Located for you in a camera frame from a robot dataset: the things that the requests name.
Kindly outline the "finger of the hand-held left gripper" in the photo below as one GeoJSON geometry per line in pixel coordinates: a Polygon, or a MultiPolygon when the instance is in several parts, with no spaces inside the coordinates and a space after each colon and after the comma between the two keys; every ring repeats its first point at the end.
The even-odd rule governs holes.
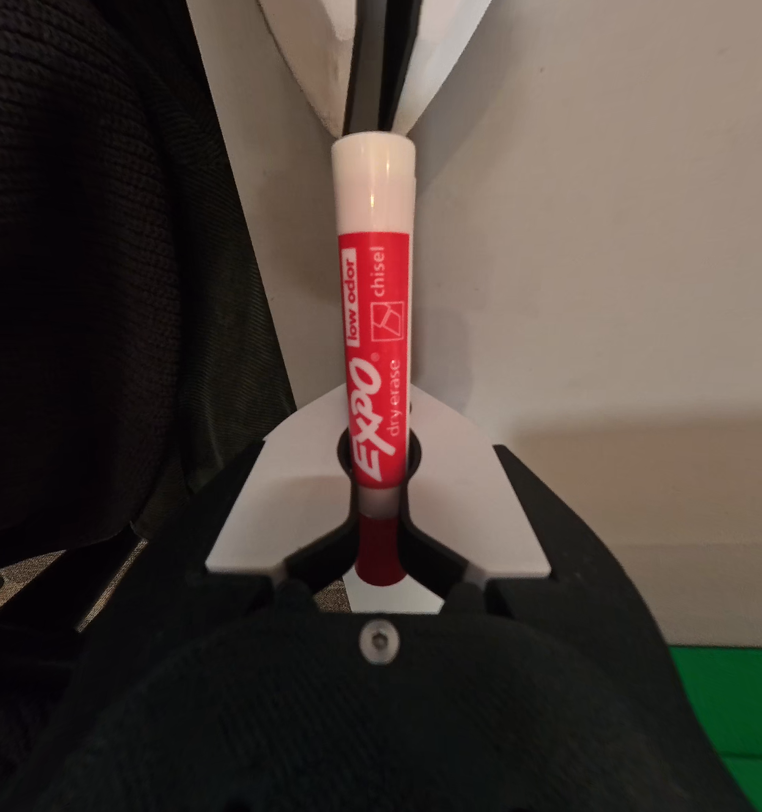
{"type": "Polygon", "coordinates": [[[385,1],[260,1],[285,63],[333,137],[378,130],[385,1]]]}
{"type": "Polygon", "coordinates": [[[386,130],[407,135],[477,29],[490,1],[386,4],[386,130]]]}

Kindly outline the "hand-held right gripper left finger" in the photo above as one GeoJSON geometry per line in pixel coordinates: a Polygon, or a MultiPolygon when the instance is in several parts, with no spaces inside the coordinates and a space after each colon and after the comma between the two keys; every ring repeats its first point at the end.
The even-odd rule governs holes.
{"type": "Polygon", "coordinates": [[[206,559],[210,573],[278,581],[286,559],[346,522],[352,484],[337,449],[347,427],[342,384],[265,437],[206,559]]]}

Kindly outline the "grey desk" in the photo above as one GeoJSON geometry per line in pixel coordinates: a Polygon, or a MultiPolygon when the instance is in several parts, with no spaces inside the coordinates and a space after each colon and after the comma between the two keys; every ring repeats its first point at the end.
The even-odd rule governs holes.
{"type": "MultiPolygon", "coordinates": [[[[259,2],[188,2],[293,397],[345,385],[335,139],[259,2]]],[[[762,648],[762,2],[491,2],[407,134],[411,401],[676,645],[762,648]]]]}

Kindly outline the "green storage bin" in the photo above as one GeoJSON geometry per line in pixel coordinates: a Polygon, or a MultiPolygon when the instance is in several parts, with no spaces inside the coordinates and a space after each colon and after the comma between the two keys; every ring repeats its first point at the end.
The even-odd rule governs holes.
{"type": "Polygon", "coordinates": [[[672,646],[670,653],[705,732],[762,811],[762,648],[672,646]]]}

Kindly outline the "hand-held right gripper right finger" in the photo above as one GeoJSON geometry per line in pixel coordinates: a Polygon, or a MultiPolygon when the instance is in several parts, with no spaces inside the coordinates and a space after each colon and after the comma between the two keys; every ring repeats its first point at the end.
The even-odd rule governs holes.
{"type": "Polygon", "coordinates": [[[412,404],[420,458],[402,518],[426,554],[413,577],[428,587],[546,579],[551,565],[488,436],[441,401],[412,404]]]}

